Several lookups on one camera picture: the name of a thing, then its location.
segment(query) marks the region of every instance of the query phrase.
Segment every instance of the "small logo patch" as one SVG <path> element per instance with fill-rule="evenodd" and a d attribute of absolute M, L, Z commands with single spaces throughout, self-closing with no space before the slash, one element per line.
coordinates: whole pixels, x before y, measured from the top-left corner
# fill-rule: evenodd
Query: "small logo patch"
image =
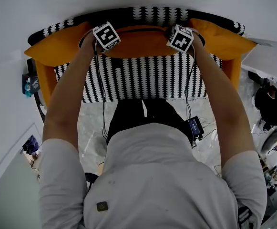
<path fill-rule="evenodd" d="M 108 203 L 107 202 L 104 201 L 104 202 L 97 203 L 97 210 L 99 212 L 106 211 L 108 209 L 109 209 L 109 207 L 108 207 Z"/>

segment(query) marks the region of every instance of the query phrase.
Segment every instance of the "floor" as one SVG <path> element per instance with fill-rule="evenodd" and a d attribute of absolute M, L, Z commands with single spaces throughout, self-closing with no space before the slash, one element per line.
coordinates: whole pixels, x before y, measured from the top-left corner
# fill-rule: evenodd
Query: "floor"
<path fill-rule="evenodd" d="M 259 123 L 260 113 L 252 105 L 251 97 L 257 91 L 258 85 L 247 76 L 247 71 L 242 70 L 238 93 L 245 107 L 253 139 L 257 151 L 261 149 L 263 142 L 274 131 L 265 134 L 256 128 Z M 168 100 L 179 115 L 186 119 L 186 105 L 184 100 Z M 208 99 L 192 99 L 189 102 L 192 116 L 198 116 L 204 128 L 204 139 L 197 142 L 193 154 L 198 161 L 208 165 L 216 174 L 221 171 L 220 150 L 217 138 L 216 124 Z M 105 104 L 106 129 L 113 117 L 117 103 Z M 80 161 L 85 172 L 95 173 L 99 163 L 103 162 L 106 154 L 106 142 L 102 136 L 103 117 L 102 103 L 83 104 L 78 121 L 79 153 Z"/>

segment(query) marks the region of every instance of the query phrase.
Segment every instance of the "white cube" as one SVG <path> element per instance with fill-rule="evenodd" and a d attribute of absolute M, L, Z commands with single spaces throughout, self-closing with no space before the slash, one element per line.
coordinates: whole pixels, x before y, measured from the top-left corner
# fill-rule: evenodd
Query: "white cube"
<path fill-rule="evenodd" d="M 109 22 L 95 27 L 92 32 L 104 51 L 108 51 L 113 46 L 121 42 L 117 32 Z"/>
<path fill-rule="evenodd" d="M 186 53 L 193 40 L 194 36 L 191 29 L 176 25 L 167 42 L 167 46 Z"/>

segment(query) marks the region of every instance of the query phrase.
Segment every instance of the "gray t-shirt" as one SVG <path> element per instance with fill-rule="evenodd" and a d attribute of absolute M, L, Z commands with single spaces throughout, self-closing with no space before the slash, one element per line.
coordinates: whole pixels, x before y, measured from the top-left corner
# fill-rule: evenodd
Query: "gray t-shirt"
<path fill-rule="evenodd" d="M 66 141 L 43 143 L 40 173 L 44 229 L 236 229 L 242 206 L 257 228 L 267 203 L 256 152 L 229 159 L 220 178 L 193 157 L 182 132 L 156 123 L 112 137 L 89 193 L 78 153 Z M 100 202 L 108 209 L 99 212 Z"/>

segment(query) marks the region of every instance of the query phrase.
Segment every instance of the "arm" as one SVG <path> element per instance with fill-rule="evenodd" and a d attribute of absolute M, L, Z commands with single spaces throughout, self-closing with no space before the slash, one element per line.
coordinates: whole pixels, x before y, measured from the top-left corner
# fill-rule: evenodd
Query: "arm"
<path fill-rule="evenodd" d="M 204 80 L 217 123 L 222 167 L 232 156 L 255 150 L 248 118 L 240 97 L 228 77 L 204 49 L 195 35 L 193 41 L 197 66 Z"/>
<path fill-rule="evenodd" d="M 46 114 L 43 141 L 62 139 L 78 150 L 77 122 L 86 74 L 94 56 L 93 40 L 93 34 L 89 33 L 53 91 Z"/>

